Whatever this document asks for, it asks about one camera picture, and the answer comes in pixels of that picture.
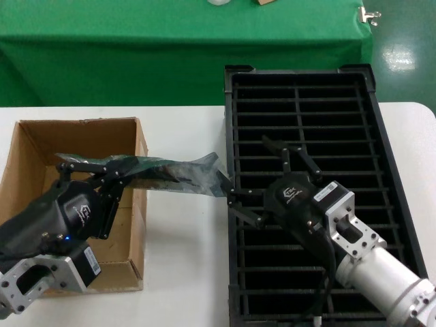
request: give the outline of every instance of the black plastic crate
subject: black plastic crate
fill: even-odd
[[[324,182],[356,194],[356,215],[387,250],[427,277],[380,109],[371,66],[331,71],[225,70],[228,171],[236,188],[265,189],[282,175],[281,160],[261,137],[302,146]],[[304,174],[299,161],[293,172]],[[243,206],[262,214],[262,199]],[[229,213],[231,326],[287,326],[313,302],[323,268],[274,222],[256,230]],[[385,326],[383,315],[356,290],[335,284],[323,326]]]

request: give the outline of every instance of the cable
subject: cable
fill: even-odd
[[[322,307],[324,303],[327,300],[327,297],[330,295],[330,292],[333,288],[333,283],[336,278],[336,255],[334,253],[334,247],[332,244],[332,241],[330,240],[329,235],[327,234],[327,231],[324,228],[320,228],[317,231],[317,234],[321,236],[322,240],[326,244],[326,248],[328,251],[328,265],[329,267],[324,271],[324,274],[322,275],[320,284],[318,285],[317,291],[315,293],[315,302],[303,313],[301,313],[300,317],[296,318],[292,323],[291,326],[295,326],[299,323],[301,323],[304,318],[306,318],[310,314],[314,315],[321,315],[322,314]],[[324,290],[324,293],[322,296],[320,296],[321,289],[324,286],[325,280],[328,279],[328,283],[326,286],[326,289]]]

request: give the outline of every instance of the cardboard box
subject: cardboard box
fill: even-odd
[[[275,0],[258,0],[260,5],[266,5],[267,3],[273,2]]]
[[[0,224],[22,211],[59,178],[56,153],[88,158],[147,154],[139,119],[19,121],[0,184]],[[74,173],[73,179],[88,174]],[[102,273],[92,293],[142,289],[146,191],[125,189],[107,240],[89,239]]]

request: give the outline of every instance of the tiled floor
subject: tiled floor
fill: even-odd
[[[373,69],[379,102],[420,102],[436,112],[436,0],[364,0],[379,11]]]

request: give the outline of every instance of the green backdrop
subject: green backdrop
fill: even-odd
[[[223,68],[371,61],[362,0],[1,0],[0,106],[223,103]]]

